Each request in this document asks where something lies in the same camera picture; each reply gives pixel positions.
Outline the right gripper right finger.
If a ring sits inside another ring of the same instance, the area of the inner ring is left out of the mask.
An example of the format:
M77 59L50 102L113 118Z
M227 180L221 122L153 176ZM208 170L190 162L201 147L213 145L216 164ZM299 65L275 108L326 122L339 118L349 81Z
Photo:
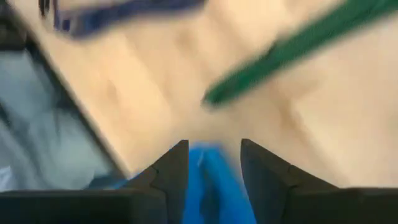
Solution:
M283 160L250 139L241 140L244 185L258 224L282 224L289 195L337 187Z

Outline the blue plastic tray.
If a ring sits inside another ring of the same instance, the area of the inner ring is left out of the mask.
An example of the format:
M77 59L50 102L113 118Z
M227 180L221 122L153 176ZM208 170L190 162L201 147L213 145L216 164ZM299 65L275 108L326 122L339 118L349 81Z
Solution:
M246 188L219 145L198 143L189 150L182 224L256 224Z

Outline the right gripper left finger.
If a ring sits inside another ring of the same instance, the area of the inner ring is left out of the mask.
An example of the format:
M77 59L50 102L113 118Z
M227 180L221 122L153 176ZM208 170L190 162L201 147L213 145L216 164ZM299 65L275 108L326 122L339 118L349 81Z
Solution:
M188 152L189 142L181 140L124 184L125 188L153 189L165 194L167 224L182 224L188 184Z

